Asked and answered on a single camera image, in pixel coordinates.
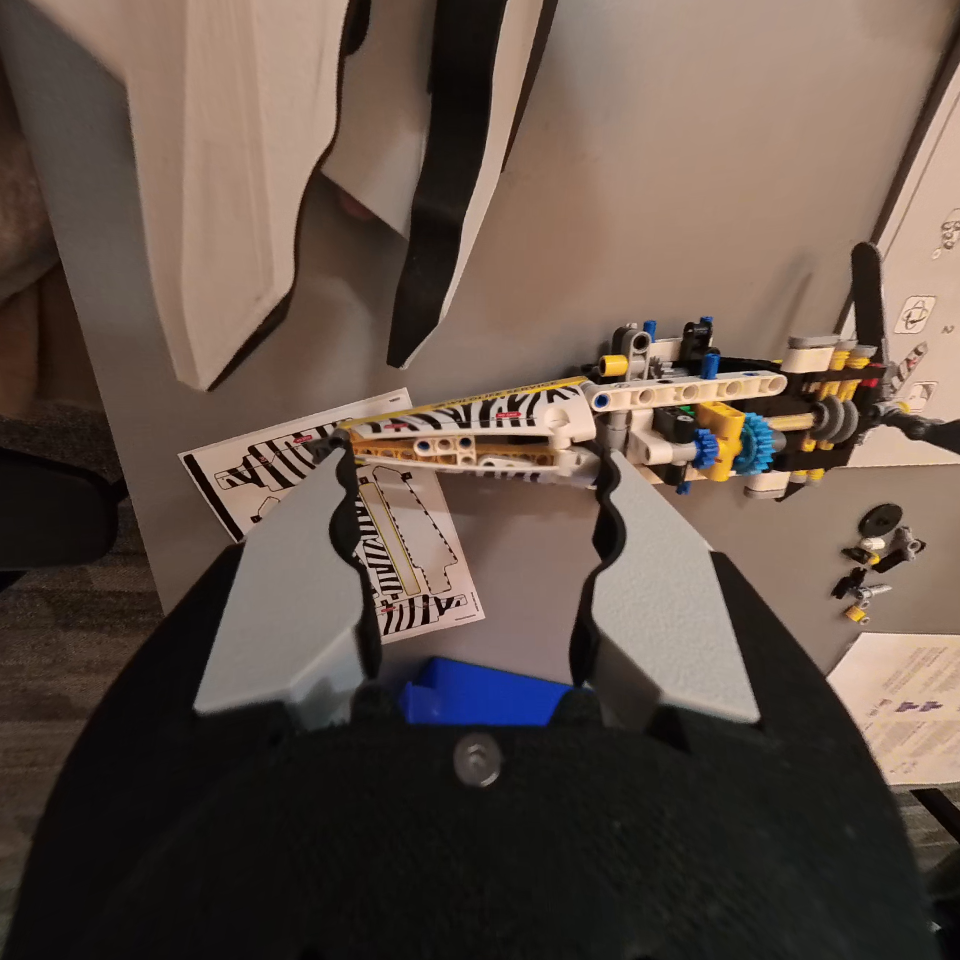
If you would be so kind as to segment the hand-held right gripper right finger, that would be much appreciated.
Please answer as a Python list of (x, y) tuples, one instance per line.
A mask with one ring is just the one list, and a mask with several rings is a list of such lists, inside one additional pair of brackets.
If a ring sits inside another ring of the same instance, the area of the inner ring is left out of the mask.
[(616, 726), (644, 730), (659, 709), (740, 725), (760, 708), (714, 552), (618, 451), (599, 453), (598, 514), (570, 637), (570, 674)]

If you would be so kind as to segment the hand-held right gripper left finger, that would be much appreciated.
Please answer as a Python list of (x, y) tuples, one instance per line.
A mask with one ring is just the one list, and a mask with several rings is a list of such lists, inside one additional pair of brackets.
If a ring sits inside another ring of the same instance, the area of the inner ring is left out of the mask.
[(374, 592), (357, 556), (359, 482), (348, 438), (307, 444), (308, 476), (246, 535), (194, 710), (279, 704), (306, 731), (349, 722), (378, 677)]

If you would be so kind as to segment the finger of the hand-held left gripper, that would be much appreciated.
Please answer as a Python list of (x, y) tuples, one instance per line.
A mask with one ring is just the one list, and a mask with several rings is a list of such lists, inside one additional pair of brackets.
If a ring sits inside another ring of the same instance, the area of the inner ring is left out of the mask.
[(282, 321), (306, 187), (370, 2), (26, 2), (117, 80), (176, 378), (211, 392)]
[(447, 317), (522, 125), (556, 1), (364, 2), (323, 174), (402, 235), (387, 364)]

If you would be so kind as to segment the zebra sticker sheet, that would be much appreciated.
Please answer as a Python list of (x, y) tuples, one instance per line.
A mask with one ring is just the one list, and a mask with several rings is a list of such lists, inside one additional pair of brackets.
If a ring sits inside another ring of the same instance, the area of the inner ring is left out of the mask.
[[(181, 453), (179, 460), (235, 542), (314, 468), (309, 442), (341, 422), (391, 414), (400, 388)], [(399, 462), (357, 468), (360, 539), (381, 638), (397, 642), (481, 621), (485, 612), (438, 479)]]

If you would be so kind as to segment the lego plane model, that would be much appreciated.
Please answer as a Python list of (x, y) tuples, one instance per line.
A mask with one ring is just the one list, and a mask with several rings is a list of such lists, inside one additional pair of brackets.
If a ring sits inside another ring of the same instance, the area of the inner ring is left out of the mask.
[(742, 477), (751, 496), (778, 501), (846, 467), (879, 427), (958, 454), (958, 420), (894, 398), (894, 375), (919, 355), (887, 362), (876, 245), (853, 247), (850, 279), (853, 337), (790, 337), (776, 361), (723, 355), (711, 317), (675, 338), (657, 337), (654, 321), (630, 322), (574, 376), (335, 427), (359, 466), (592, 487), (602, 457), (617, 452), (680, 495), (696, 479)]

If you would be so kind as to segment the small cluster of lego pieces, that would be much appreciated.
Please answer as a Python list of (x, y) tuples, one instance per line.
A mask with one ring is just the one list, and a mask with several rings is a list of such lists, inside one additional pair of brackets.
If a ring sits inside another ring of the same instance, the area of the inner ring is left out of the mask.
[(928, 549), (928, 542), (905, 522), (905, 510), (884, 502), (867, 510), (857, 524), (858, 540), (841, 550), (847, 570), (830, 591), (830, 597), (845, 606), (842, 617), (858, 627), (871, 622), (871, 606), (892, 585), (883, 577), (914, 563)]

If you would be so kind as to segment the lego instruction booklet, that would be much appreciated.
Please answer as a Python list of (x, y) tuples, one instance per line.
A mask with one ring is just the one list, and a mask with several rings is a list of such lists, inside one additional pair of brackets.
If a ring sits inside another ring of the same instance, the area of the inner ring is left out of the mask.
[(918, 134), (873, 241), (880, 259), (889, 371), (881, 424), (853, 452), (853, 467), (958, 463), (919, 439), (959, 411), (959, 77), (954, 66)]

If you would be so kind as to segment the blue plastic bin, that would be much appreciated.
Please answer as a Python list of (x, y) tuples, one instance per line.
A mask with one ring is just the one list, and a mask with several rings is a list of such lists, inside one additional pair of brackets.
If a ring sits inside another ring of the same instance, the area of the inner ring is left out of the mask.
[(397, 698), (404, 719), (420, 726), (543, 727), (568, 684), (432, 656)]

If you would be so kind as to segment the white printed paper sheet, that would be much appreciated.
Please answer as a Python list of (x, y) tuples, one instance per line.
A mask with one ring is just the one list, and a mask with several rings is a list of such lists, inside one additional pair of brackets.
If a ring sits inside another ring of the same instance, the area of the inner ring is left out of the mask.
[(892, 787), (959, 782), (959, 636), (863, 632), (827, 681)]

